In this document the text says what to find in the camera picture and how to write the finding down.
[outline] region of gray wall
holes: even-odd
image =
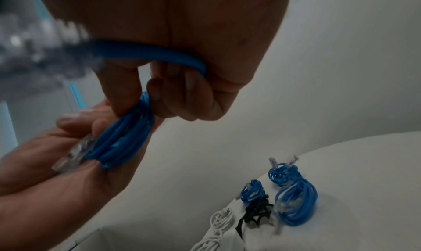
[[[119,250],[188,250],[210,215],[268,170],[269,156],[281,161],[350,139],[421,130],[419,0],[292,3],[230,112],[218,122],[168,121],[130,186],[75,237],[101,224]],[[90,105],[102,99],[93,78],[79,89]],[[55,96],[43,100],[10,105],[17,132],[26,126],[34,134],[64,111]]]

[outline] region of blue stripe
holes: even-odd
[[[71,94],[73,95],[73,98],[76,101],[76,105],[79,109],[86,108],[85,103],[83,102],[82,96],[79,93],[79,89],[77,85],[74,82],[68,83]]]

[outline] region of black cable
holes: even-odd
[[[260,220],[263,217],[270,218],[273,204],[269,203],[268,200],[269,196],[266,194],[263,197],[257,198],[250,202],[250,204],[246,207],[246,213],[244,216],[238,221],[238,225],[235,230],[240,235],[241,239],[243,238],[243,231],[241,230],[243,226],[243,222],[249,223],[254,222],[257,226],[260,225]]]

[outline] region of white surface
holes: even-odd
[[[319,194],[313,217],[298,227],[283,226],[280,235],[267,222],[255,229],[243,225],[247,250],[421,250],[420,147],[421,132],[414,132],[352,140],[300,156],[299,172]],[[278,186],[267,173],[259,180],[274,203]],[[232,231],[245,205],[233,200],[228,208],[236,219]]]
[[[18,146],[13,123],[5,101],[0,101],[0,158]]]
[[[420,0],[296,1],[230,112],[168,121],[130,186],[71,239],[104,226],[115,250],[185,251],[269,156],[421,130],[420,32]],[[93,105],[102,93],[94,77],[85,82]],[[10,105],[18,136],[52,126],[57,101]]]

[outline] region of human hand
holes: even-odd
[[[0,161],[0,250],[47,250],[60,243],[132,179],[148,140],[129,162],[104,170],[87,161],[57,175],[52,165],[85,135],[98,137],[117,117],[101,104],[80,122],[57,121],[51,129],[20,145]]]
[[[275,36],[288,0],[43,0],[53,16],[82,23],[98,39],[138,42],[187,52],[197,71],[154,62],[147,90],[154,113],[216,120],[253,77]],[[112,108],[127,113],[142,89],[137,67],[109,61],[97,73]]]

